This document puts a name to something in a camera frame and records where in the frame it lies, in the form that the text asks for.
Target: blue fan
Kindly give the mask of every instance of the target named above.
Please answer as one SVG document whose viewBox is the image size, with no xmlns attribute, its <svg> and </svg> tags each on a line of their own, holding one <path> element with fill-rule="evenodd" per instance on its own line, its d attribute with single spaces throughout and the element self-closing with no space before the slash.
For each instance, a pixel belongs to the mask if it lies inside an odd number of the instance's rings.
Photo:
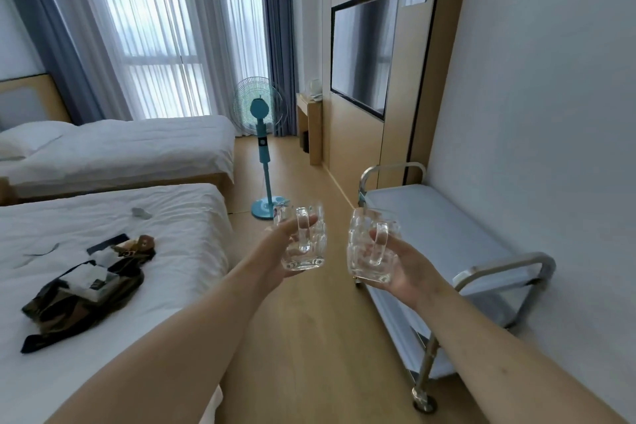
<svg viewBox="0 0 636 424">
<path fill-rule="evenodd" d="M 243 132 L 258 137 L 258 157 L 265 173 L 267 196 L 252 203 L 252 215 L 261 220 L 273 219 L 274 206 L 287 201 L 282 196 L 272 196 L 268 167 L 271 160 L 267 147 L 267 133 L 273 132 L 286 116 L 281 93 L 269 79 L 248 77 L 238 83 L 234 93 L 234 122 Z"/>
</svg>

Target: caster wheel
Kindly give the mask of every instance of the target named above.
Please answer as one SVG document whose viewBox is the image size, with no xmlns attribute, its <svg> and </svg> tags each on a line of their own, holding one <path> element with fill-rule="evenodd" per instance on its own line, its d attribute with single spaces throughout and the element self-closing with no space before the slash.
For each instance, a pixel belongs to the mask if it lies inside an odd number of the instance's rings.
<svg viewBox="0 0 636 424">
<path fill-rule="evenodd" d="M 422 414 L 433 414 L 437 411 L 437 401 L 434 397 L 428 396 L 426 403 L 420 404 L 416 400 L 413 401 L 413 407 Z"/>
</svg>

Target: white duvet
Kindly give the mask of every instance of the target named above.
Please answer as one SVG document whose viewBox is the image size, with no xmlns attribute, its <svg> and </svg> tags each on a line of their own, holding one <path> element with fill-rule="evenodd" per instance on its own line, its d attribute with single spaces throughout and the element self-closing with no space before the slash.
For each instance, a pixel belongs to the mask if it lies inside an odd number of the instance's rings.
<svg viewBox="0 0 636 424">
<path fill-rule="evenodd" d="M 148 220 L 132 216 L 140 207 Z M 96 327 L 32 354 L 20 348 L 37 327 L 21 308 L 86 249 L 126 233 L 155 238 L 144 283 Z M 142 188 L 0 208 L 0 423 L 46 420 L 104 364 L 218 282 L 230 269 L 232 230 L 209 184 Z M 44 253 L 42 257 L 26 255 Z M 207 417 L 221 401 L 212 397 Z"/>
<path fill-rule="evenodd" d="M 2 170 L 20 197 L 226 173 L 234 126 L 225 116 L 84 124 Z"/>
</svg>

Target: clear glass mug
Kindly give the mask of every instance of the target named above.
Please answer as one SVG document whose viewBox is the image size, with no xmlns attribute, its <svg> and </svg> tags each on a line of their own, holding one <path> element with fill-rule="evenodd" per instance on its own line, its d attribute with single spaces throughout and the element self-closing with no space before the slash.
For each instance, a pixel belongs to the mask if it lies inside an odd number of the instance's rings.
<svg viewBox="0 0 636 424">
<path fill-rule="evenodd" d="M 375 239 L 371 239 L 369 232 L 374 229 Z M 398 256 L 387 248 L 389 235 L 402 238 L 400 224 L 392 211 L 354 210 L 346 246 L 346 266 L 352 276 L 383 284 L 391 281 Z"/>
<path fill-rule="evenodd" d="M 318 217 L 311 227 L 309 218 Z M 322 267 L 327 248 L 327 225 L 324 222 L 322 204 L 294 207 L 290 203 L 274 207 L 274 225 L 295 218 L 298 221 L 298 233 L 290 238 L 290 244 L 282 257 L 281 264 L 287 270 L 302 271 Z"/>
</svg>

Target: dark gray curtain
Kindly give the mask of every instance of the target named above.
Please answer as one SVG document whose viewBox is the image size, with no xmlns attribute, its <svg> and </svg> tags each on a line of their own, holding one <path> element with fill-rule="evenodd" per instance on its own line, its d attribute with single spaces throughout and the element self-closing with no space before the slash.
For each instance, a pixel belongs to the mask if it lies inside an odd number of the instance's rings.
<svg viewBox="0 0 636 424">
<path fill-rule="evenodd" d="M 293 0 L 263 0 L 270 78 L 282 96 L 286 117 L 274 128 L 275 136 L 296 134 L 296 54 Z"/>
<path fill-rule="evenodd" d="M 55 0 L 13 0 L 75 124 L 104 119 Z"/>
</svg>

